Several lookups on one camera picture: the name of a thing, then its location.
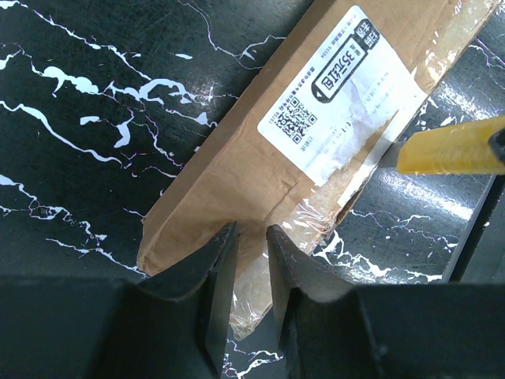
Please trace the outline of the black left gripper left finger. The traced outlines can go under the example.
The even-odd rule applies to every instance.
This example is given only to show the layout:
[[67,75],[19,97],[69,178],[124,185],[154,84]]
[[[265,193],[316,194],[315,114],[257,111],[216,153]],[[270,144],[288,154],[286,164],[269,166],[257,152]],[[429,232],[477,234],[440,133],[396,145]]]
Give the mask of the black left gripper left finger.
[[238,226],[140,283],[1,279],[4,378],[218,378]]

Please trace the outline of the yellow utility knife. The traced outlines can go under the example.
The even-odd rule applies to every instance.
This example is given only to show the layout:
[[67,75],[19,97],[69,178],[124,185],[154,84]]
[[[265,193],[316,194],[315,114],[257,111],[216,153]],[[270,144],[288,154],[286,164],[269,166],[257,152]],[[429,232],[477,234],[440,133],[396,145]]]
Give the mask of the yellow utility knife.
[[414,133],[395,142],[378,167],[399,174],[504,174],[504,117]]

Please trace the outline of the brown cardboard express box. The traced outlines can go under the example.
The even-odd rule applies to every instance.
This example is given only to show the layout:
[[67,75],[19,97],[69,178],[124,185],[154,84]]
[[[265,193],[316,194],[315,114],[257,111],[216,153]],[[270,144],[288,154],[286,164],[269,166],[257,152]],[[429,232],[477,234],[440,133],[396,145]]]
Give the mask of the brown cardboard express box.
[[156,275],[240,227],[229,322],[271,308],[266,230],[312,253],[347,214],[496,1],[315,1],[144,218]]

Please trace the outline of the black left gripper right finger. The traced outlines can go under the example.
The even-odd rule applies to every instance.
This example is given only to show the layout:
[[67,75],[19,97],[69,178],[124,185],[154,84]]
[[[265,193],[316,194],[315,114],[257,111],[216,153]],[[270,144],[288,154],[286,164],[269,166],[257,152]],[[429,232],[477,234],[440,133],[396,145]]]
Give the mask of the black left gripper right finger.
[[501,378],[501,284],[353,284],[266,233],[289,378]]

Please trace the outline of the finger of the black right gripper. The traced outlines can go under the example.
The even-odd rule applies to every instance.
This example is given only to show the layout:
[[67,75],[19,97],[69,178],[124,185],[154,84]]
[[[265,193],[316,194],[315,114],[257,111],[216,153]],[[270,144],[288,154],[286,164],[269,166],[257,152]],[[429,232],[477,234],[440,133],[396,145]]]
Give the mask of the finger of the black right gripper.
[[503,176],[489,179],[443,272],[442,282],[504,282]]

